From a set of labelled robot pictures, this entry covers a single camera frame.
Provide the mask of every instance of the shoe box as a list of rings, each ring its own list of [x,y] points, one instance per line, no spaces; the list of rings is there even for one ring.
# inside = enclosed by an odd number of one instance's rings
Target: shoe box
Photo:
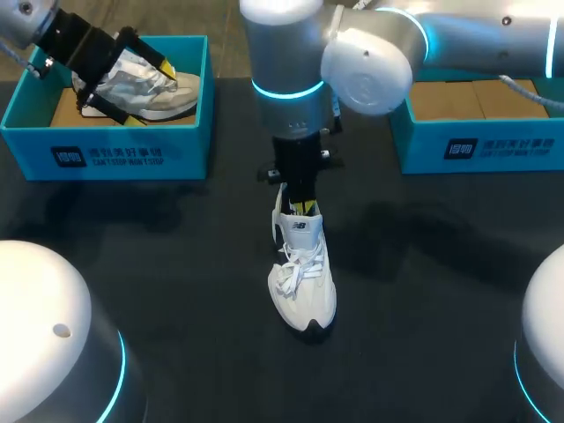
[[[516,81],[564,100],[564,79]],[[564,169],[564,113],[492,76],[425,70],[390,126],[405,174]]]
[[[193,115],[145,127],[84,118],[71,73],[56,64],[40,81],[25,71],[0,132],[28,181],[202,180],[212,136],[214,81],[205,36],[143,37],[179,71],[200,76]],[[31,61],[45,62],[35,50]]]

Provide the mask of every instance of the blue led light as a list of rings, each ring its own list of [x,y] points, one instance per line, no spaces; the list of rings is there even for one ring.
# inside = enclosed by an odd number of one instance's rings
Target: blue led light
[[[550,19],[550,31],[548,32],[548,46],[546,47],[546,77],[553,77],[553,61],[554,61],[554,43],[556,42],[556,29],[558,28],[558,19],[553,17]]]
[[[276,94],[276,93],[270,93],[268,91],[265,91],[264,89],[262,89],[260,86],[258,86],[256,84],[256,82],[253,80],[253,86],[255,87],[255,89],[260,92],[260,94],[266,96],[266,97],[270,97],[271,99],[277,99],[277,100],[292,100],[292,99],[300,99],[302,97],[305,97],[307,95],[310,95],[311,93],[316,92],[318,89],[320,89],[323,86],[323,81],[321,81],[319,84],[317,84],[316,86],[312,86],[311,88],[309,88],[306,91],[302,91],[301,93],[293,93],[293,94]]]
[[[535,405],[535,403],[532,402],[531,397],[529,397],[529,394],[527,393],[527,390],[525,389],[525,387],[523,386],[523,382],[521,381],[521,376],[519,375],[519,369],[517,368],[517,342],[515,342],[515,350],[513,351],[513,362],[515,364],[515,373],[517,375],[517,380],[519,381],[519,385],[521,385],[521,390],[523,391],[523,394],[525,394],[525,397],[527,398],[527,400],[529,401],[529,404],[531,404],[532,408],[535,410],[535,412],[537,412],[537,414],[546,422],[546,423],[550,423],[550,420],[547,419],[545,417],[545,415],[540,412],[540,410],[537,408],[537,406]]]
[[[118,331],[117,335],[120,337],[120,344],[122,345],[122,371],[120,372],[120,378],[118,379],[117,386],[115,387],[114,396],[109,401],[108,407],[106,407],[106,410],[104,410],[96,423],[103,423],[106,420],[109,413],[111,413],[112,408],[114,408],[115,401],[117,401],[117,398],[120,395],[120,390],[122,390],[123,377],[125,376],[125,345],[123,344],[122,334]]]
[[[406,11],[402,11],[401,9],[397,9],[395,7],[379,7],[378,9],[376,9],[376,11],[391,11],[392,13],[397,13],[398,15],[405,16],[411,22],[413,22],[415,26],[419,28],[419,30],[423,34],[423,38],[425,39],[425,46],[427,47],[427,51],[425,52],[425,60],[427,59],[427,56],[429,56],[429,38],[427,37],[427,33],[425,32],[425,29],[423,29],[423,26],[413,15],[411,15]]]

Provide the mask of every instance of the black table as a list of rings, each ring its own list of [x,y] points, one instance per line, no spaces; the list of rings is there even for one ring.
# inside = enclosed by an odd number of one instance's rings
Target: black table
[[[249,81],[219,80],[216,109],[207,182],[27,183],[0,146],[2,238],[82,272],[143,364],[150,422],[509,421],[564,174],[402,176],[386,121],[345,113],[347,168],[318,184],[338,319],[306,345],[267,289],[277,190],[255,179],[272,151]]]

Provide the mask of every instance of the brown cardboard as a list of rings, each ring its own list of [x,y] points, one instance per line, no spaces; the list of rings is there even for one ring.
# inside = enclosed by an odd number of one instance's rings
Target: brown cardboard
[[[447,95],[452,113],[458,120],[484,119],[484,112],[479,105],[478,95],[474,91],[472,82],[448,82]]]
[[[169,122],[147,122],[147,126],[159,125],[193,125],[196,122],[196,114],[176,119]],[[107,117],[82,117],[77,109],[77,95],[72,88],[65,88],[59,105],[56,108],[52,128],[84,128],[92,126],[116,126],[112,119]]]
[[[82,117],[77,109],[77,95],[72,88],[65,88],[53,115],[51,128],[84,128],[92,126],[115,126],[115,122],[107,117]]]
[[[450,106],[446,82],[417,82],[409,97],[418,121],[456,119]]]
[[[484,119],[472,82],[418,82],[410,100],[418,121]]]
[[[516,82],[528,91],[537,93],[532,81]],[[474,81],[473,85],[486,119],[548,118],[543,106],[514,92],[500,80]]]

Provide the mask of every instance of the sneaker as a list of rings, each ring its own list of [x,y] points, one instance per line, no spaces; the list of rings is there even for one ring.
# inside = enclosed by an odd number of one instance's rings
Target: sneaker
[[[337,311],[337,291],[327,256],[323,216],[282,213],[283,184],[272,212],[272,234],[277,241],[279,228],[284,259],[274,264],[268,286],[276,309],[288,325],[298,332],[328,329]]]
[[[149,122],[171,121],[189,112],[196,104],[200,77],[176,72],[176,80],[167,78],[144,58],[123,51],[114,68],[96,88],[96,93],[129,115]],[[75,91],[85,83],[72,74]],[[85,107],[83,117],[105,117],[95,108]]]

